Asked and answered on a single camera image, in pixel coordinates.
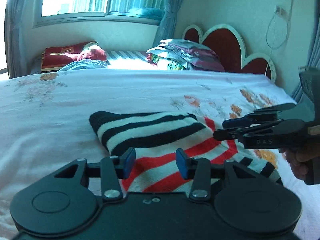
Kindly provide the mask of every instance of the human hand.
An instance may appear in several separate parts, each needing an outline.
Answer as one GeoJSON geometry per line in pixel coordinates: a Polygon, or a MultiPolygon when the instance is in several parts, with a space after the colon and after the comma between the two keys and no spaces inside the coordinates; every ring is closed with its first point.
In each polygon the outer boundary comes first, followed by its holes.
{"type": "Polygon", "coordinates": [[[320,157],[320,139],[312,138],[298,149],[279,149],[285,153],[291,170],[297,179],[305,180],[308,168],[304,162],[320,157]]]}

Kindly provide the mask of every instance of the wall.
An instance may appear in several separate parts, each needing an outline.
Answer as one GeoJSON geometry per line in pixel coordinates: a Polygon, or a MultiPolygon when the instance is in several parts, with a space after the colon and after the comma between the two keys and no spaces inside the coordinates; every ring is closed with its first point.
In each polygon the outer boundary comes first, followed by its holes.
{"type": "MultiPolygon", "coordinates": [[[[243,37],[247,54],[264,52],[270,55],[266,44],[266,30],[273,16],[275,5],[280,5],[285,14],[276,17],[276,28],[272,22],[268,35],[274,45],[285,39],[286,19],[291,0],[184,0],[178,14],[175,37],[181,37],[190,24],[203,29],[220,23],[232,25],[243,37]]],[[[299,81],[298,67],[306,65],[310,38],[315,20],[315,0],[294,0],[291,30],[288,42],[278,50],[273,50],[271,58],[276,65],[276,84],[291,93],[299,81]]]]}
{"type": "Polygon", "coordinates": [[[28,62],[47,47],[91,40],[96,40],[104,50],[147,50],[152,47],[157,30],[154,25],[87,21],[33,28],[34,3],[35,0],[26,1],[21,23],[28,62]]]}

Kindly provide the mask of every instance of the blue cloth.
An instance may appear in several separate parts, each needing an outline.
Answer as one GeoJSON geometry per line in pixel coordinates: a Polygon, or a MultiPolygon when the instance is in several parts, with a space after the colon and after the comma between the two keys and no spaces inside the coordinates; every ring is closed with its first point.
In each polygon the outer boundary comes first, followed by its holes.
{"type": "Polygon", "coordinates": [[[108,68],[108,64],[102,60],[91,60],[88,58],[74,61],[64,66],[59,71],[68,71],[68,70],[76,70],[76,69],[94,69],[94,68],[108,68]]]}
{"type": "Polygon", "coordinates": [[[153,47],[156,47],[161,40],[172,39],[177,23],[177,13],[183,0],[164,0],[164,17],[160,22],[153,41],[153,47]]]}

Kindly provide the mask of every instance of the striped cloth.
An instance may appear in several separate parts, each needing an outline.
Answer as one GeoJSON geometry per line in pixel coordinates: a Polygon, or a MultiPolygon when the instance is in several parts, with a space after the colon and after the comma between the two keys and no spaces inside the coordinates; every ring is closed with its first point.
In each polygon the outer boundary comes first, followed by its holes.
{"type": "Polygon", "coordinates": [[[281,183],[277,170],[263,159],[248,158],[238,152],[236,142],[216,141],[213,120],[181,112],[113,114],[99,111],[89,118],[100,142],[111,155],[120,156],[129,147],[136,149],[136,163],[127,180],[126,191],[170,192],[191,189],[191,181],[181,177],[175,151],[182,148],[189,157],[201,156],[211,163],[231,159],[281,183]]]}
{"type": "Polygon", "coordinates": [[[105,51],[107,60],[112,64],[117,59],[141,59],[147,61],[147,53],[145,51],[105,51]]]}

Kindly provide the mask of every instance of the window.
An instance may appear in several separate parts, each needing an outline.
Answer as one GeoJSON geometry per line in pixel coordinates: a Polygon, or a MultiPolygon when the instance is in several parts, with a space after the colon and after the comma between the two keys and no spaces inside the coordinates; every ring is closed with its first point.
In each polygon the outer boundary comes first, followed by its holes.
{"type": "Polygon", "coordinates": [[[4,14],[7,0],[0,0],[0,80],[9,79],[4,47],[4,14]]]}
{"type": "Polygon", "coordinates": [[[39,0],[36,25],[114,20],[159,24],[164,0],[39,0]]]}

